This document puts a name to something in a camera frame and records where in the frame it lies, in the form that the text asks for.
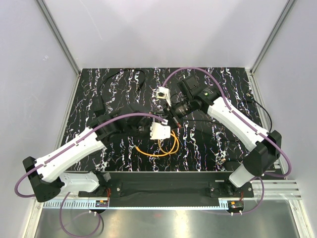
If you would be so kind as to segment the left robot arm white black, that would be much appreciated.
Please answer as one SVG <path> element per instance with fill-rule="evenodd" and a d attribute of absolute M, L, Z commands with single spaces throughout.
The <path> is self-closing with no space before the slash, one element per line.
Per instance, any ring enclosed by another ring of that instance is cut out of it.
<path fill-rule="evenodd" d="M 160 120 L 156 115 L 138 111 L 99 115 L 81 133 L 55 151 L 37 159 L 31 156 L 24 159 L 26 174 L 19 179 L 14 191 L 25 198 L 26 195 L 18 188 L 24 179 L 28 179 L 33 190 L 29 197 L 41 203 L 72 192 L 85 196 L 107 196 L 111 190 L 110 180 L 102 172 L 69 173 L 67 169 L 123 137 L 149 137 L 152 124 Z"/>

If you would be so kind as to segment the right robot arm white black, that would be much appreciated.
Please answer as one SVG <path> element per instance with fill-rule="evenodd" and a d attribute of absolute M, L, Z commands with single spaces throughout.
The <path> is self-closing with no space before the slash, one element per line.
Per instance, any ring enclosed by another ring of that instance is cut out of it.
<path fill-rule="evenodd" d="M 165 109 L 175 125 L 180 125 L 193 111 L 200 110 L 229 129 L 249 151 L 225 184 L 229 196 L 237 196 L 245 183 L 264 174 L 279 159 L 281 134 L 276 130 L 269 132 L 252 122 L 233 107 L 218 87 L 201 85 L 194 76 L 186 77 L 177 86 L 184 99 Z"/>

